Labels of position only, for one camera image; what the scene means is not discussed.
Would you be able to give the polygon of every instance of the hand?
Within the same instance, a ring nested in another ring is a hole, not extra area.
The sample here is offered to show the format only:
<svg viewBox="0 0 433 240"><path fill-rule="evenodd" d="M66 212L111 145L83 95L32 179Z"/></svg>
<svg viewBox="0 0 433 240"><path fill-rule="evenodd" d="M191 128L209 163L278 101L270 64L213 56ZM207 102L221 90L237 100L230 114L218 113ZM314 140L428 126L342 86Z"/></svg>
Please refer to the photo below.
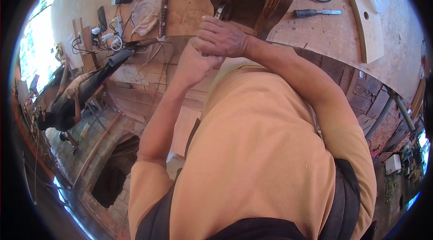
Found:
<svg viewBox="0 0 433 240"><path fill-rule="evenodd" d="M79 99L78 99L78 92L75 91L74 95L72 96L75 102L79 103Z"/></svg>
<svg viewBox="0 0 433 240"><path fill-rule="evenodd" d="M238 58L244 55L248 35L242 30L212 16L203 16L203 21L193 40L194 46L206 54Z"/></svg>
<svg viewBox="0 0 433 240"><path fill-rule="evenodd" d="M221 62L222 57L203 57L194 45L194 39L188 41L187 46L181 54L175 75L170 84L176 84L182 88L191 88L208 76L208 71Z"/></svg>

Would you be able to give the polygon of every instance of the white cloth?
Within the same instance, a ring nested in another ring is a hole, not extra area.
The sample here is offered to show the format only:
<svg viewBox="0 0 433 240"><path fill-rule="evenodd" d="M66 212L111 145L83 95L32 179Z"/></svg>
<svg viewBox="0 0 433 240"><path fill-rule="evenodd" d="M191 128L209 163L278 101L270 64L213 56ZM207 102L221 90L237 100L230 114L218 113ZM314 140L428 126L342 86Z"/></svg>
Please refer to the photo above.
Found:
<svg viewBox="0 0 433 240"><path fill-rule="evenodd" d="M131 12L133 34L146 35L158 21L160 7L160 0L137 0Z"/></svg>

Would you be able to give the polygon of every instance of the black backpack strap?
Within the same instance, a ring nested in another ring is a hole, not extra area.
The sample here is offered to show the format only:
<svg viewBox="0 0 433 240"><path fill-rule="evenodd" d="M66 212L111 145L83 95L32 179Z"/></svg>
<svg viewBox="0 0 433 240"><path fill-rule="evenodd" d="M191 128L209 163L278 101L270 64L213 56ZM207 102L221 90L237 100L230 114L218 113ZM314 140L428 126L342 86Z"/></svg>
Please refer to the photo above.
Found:
<svg viewBox="0 0 433 240"><path fill-rule="evenodd" d="M335 193L331 211L319 240L349 240L359 216L359 183L347 160L335 159Z"/></svg>
<svg viewBox="0 0 433 240"><path fill-rule="evenodd" d="M185 156L184 156L185 158L187 158L189 145L191 144L191 140L192 140L192 138L194 137L194 134L195 134L195 132L197 131L198 126L200 125L200 123L201 123L201 120L200 120L199 118L197 118L197 119L195 120L194 127L193 127L192 130L191 130L190 136L188 137L187 146L186 146L186 148L185 148Z"/></svg>
<svg viewBox="0 0 433 240"><path fill-rule="evenodd" d="M207 240L306 240L295 223L272 217L244 218Z"/></svg>
<svg viewBox="0 0 433 240"><path fill-rule="evenodd" d="M176 181L181 171L182 168L177 170L175 182L168 192L140 221L135 239L169 239L171 200L173 199Z"/></svg>

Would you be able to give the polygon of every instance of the arched opening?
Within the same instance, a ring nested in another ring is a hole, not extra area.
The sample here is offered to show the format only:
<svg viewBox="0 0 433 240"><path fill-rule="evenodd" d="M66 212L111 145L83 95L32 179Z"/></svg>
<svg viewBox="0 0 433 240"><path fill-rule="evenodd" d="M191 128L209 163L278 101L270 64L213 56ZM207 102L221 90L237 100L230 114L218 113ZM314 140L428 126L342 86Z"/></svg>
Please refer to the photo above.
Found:
<svg viewBox="0 0 433 240"><path fill-rule="evenodd" d="M140 139L128 133L117 143L92 190L93 197L105 208L110 207L122 192L123 183L137 160Z"/></svg>

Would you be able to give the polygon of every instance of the red hammer handle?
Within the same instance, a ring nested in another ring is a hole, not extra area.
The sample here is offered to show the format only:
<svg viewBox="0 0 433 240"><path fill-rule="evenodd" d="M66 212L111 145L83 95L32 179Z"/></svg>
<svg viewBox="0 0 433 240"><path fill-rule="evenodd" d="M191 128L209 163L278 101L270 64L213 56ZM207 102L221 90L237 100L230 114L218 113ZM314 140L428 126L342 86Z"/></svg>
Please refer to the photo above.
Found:
<svg viewBox="0 0 433 240"><path fill-rule="evenodd" d="M158 40L165 41L165 27L167 26L168 0L162 0L159 12L159 31Z"/></svg>

